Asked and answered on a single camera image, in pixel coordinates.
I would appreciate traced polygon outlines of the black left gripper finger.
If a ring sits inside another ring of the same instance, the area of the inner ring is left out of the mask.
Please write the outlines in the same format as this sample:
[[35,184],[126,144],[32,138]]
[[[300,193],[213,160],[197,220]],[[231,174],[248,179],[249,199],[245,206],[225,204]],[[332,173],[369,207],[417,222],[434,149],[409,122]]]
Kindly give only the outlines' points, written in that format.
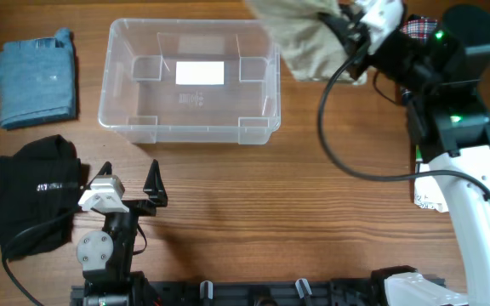
[[154,159],[147,174],[143,192],[147,199],[155,207],[166,207],[168,205],[168,194],[163,185],[159,163]]
[[112,165],[108,161],[106,161],[101,169],[96,173],[96,177],[104,175],[112,175]]

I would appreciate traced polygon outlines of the cream cloth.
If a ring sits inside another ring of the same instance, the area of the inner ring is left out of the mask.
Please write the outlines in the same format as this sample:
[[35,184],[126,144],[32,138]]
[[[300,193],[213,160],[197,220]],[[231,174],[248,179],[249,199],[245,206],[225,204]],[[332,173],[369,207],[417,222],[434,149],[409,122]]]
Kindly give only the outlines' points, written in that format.
[[341,17],[337,0],[249,0],[248,7],[279,45],[295,80],[325,82],[347,60],[338,38],[318,18]]

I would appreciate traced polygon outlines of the plaid shirt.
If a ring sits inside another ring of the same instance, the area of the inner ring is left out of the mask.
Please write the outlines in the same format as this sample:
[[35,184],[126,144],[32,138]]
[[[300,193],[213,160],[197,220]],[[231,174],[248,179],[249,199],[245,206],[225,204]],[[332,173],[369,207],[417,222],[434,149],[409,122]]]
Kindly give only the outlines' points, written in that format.
[[408,17],[404,22],[401,32],[412,39],[425,43],[428,41],[432,32],[436,29],[437,23],[438,20],[436,19],[414,14]]

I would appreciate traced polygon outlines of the white shirt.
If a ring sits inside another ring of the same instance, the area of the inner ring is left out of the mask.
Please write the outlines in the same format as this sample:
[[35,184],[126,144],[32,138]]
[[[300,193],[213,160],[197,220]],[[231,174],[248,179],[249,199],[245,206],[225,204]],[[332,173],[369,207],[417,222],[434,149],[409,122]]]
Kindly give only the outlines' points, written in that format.
[[[415,172],[426,173],[430,171],[427,163],[424,163],[419,147],[415,150]],[[436,182],[432,177],[416,178],[413,183],[414,204],[422,209],[436,210],[439,213],[447,213],[447,203]]]

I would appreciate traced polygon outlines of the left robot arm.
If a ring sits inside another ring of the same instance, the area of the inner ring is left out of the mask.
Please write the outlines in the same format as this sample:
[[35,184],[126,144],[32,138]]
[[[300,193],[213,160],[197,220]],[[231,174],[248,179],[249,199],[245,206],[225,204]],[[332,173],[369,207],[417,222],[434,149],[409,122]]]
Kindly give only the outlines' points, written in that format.
[[77,260],[82,266],[84,286],[71,289],[71,305],[161,305],[162,299],[141,271],[131,263],[140,251],[134,249],[142,216],[154,216],[168,204],[159,163],[151,163],[143,192],[144,200],[124,200],[125,188],[106,162],[87,184],[78,205],[105,217],[101,230],[84,235],[77,243]]

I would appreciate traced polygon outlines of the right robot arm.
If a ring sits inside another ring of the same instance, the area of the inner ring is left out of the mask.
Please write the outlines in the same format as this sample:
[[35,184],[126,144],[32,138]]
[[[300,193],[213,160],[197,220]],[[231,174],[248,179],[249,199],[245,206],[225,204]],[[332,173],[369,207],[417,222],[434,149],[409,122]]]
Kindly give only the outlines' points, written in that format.
[[407,132],[453,222],[468,291],[451,292],[417,270],[375,270],[370,305],[490,305],[490,112],[477,87],[490,65],[490,14],[449,8],[425,42],[403,30],[401,1],[252,1],[293,76],[334,66],[359,78],[375,68],[407,89]]

